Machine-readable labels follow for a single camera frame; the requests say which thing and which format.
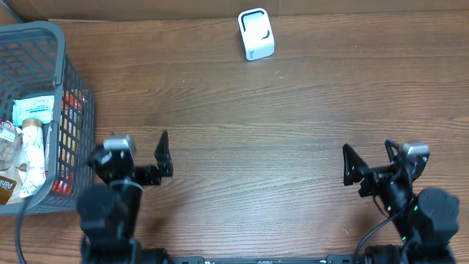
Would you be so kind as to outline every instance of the light blue packet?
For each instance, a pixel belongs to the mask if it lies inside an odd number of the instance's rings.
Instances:
[[[14,101],[13,124],[17,127],[23,126],[23,121],[29,118],[40,120],[43,124],[51,122],[53,113],[53,95]]]

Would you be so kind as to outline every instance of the wooden table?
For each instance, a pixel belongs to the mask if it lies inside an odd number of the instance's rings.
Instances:
[[[129,133],[148,164],[169,132],[174,177],[146,189],[136,237],[176,256],[351,253],[384,218],[342,185],[341,146],[378,166],[385,139],[421,140],[432,155],[415,190],[460,198],[451,246],[469,261],[469,12],[271,23],[276,52],[255,62],[236,18],[63,25],[95,93],[97,142]],[[15,262],[15,219],[0,223],[0,262]],[[28,216],[23,250],[78,263],[81,236],[75,212]],[[392,225],[368,244],[387,243],[400,243]]]

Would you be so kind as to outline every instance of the gray basket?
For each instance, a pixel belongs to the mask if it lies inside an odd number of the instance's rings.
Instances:
[[[0,27],[0,118],[12,120],[13,100],[54,95],[49,173],[33,196],[28,214],[75,208],[77,196],[93,184],[83,166],[95,147],[95,100],[65,53],[62,30],[49,22]],[[44,127],[46,139],[49,125]],[[22,203],[0,205],[16,214]]]

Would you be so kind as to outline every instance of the storage crate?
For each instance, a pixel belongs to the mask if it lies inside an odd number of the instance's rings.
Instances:
[[[12,121],[13,100],[54,95],[48,175],[27,214],[73,210],[80,193],[93,184],[84,166],[95,147],[95,101],[65,51],[62,30],[53,23],[0,27],[0,119]],[[22,202],[0,205],[16,214]]]

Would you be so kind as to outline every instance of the basket mesh side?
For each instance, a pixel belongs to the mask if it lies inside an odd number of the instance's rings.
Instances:
[[[56,50],[47,36],[0,42],[0,119],[12,121],[13,100],[54,90]]]
[[[93,171],[84,164],[95,147],[95,100],[68,57],[63,93],[56,179],[31,213],[74,209],[81,191],[94,182]]]

